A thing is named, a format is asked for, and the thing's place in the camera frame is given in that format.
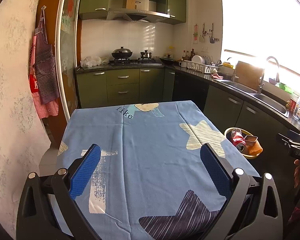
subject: floral wallpaper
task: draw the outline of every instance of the floral wallpaper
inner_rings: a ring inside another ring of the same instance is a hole
[[[31,171],[50,146],[28,82],[38,0],[0,4],[0,223],[15,238],[18,205]]]

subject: window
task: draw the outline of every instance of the window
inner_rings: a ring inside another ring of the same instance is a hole
[[[300,93],[300,4],[296,0],[222,0],[222,6],[222,60],[233,57],[263,64],[265,77],[275,78],[276,66],[265,64],[268,56],[274,56],[285,67],[280,68],[280,81]]]

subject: blue gripper pad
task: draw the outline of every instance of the blue gripper pad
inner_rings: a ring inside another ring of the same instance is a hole
[[[83,157],[83,161],[70,180],[69,194],[73,200],[80,196],[96,169],[101,157],[101,149],[93,144]]]
[[[206,144],[201,146],[200,158],[219,194],[225,196],[226,199],[229,200],[232,195],[231,180]]]

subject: human hand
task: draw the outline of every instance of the human hand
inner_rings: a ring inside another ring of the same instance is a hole
[[[298,187],[300,183],[300,177],[299,177],[299,172],[300,172],[300,160],[295,160],[294,161],[295,165],[298,165],[294,171],[294,188]]]

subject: cabinet handle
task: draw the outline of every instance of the cabinet handle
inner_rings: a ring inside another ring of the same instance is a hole
[[[253,114],[256,114],[256,113],[257,113],[257,111],[254,111],[254,110],[251,109],[250,107],[246,107],[246,109],[247,109],[248,111],[250,111],[251,113],[253,113]]]
[[[228,99],[229,99],[229,101],[231,101],[231,102],[233,102],[233,103],[235,103],[235,104],[237,104],[237,105],[240,104],[240,102],[238,102],[238,101],[236,101],[236,100],[234,100],[234,99],[232,99],[232,98],[228,98]]]

